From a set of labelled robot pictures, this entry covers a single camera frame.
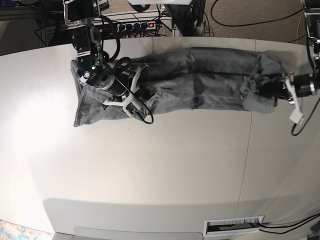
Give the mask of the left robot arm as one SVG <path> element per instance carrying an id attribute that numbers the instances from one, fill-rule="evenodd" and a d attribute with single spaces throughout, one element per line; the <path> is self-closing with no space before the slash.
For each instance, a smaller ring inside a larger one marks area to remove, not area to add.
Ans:
<path id="1" fill-rule="evenodd" d="M 320 2 L 318 0 L 302 0 L 306 27 L 307 59 L 312 68 L 311 73 L 295 75 L 284 73 L 270 83 L 259 88 L 261 96 L 276 97 L 294 104 L 289 119 L 295 126 L 302 124 L 304 114 L 298 102 L 299 98 L 314 96 L 320 89 Z"/>

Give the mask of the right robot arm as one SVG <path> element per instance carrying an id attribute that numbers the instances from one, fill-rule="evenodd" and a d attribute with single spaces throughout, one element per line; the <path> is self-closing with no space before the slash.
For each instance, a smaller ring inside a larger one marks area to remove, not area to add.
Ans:
<path id="1" fill-rule="evenodd" d="M 114 66 L 120 53 L 120 37 L 113 22 L 101 15 L 98 5 L 92 0 L 64 0 L 63 15 L 66 25 L 73 25 L 73 46 L 77 51 L 79 83 L 84 87 L 106 91 L 111 99 L 103 101 L 105 106 L 117 106 L 129 116 L 141 117 L 141 109 L 145 106 L 137 94 L 140 87 L 138 80 L 142 67 L 131 69 L 132 60 L 123 57 Z M 93 20 L 100 18 L 107 22 L 116 41 L 116 50 L 109 56 L 103 48 L 102 31 Z"/>

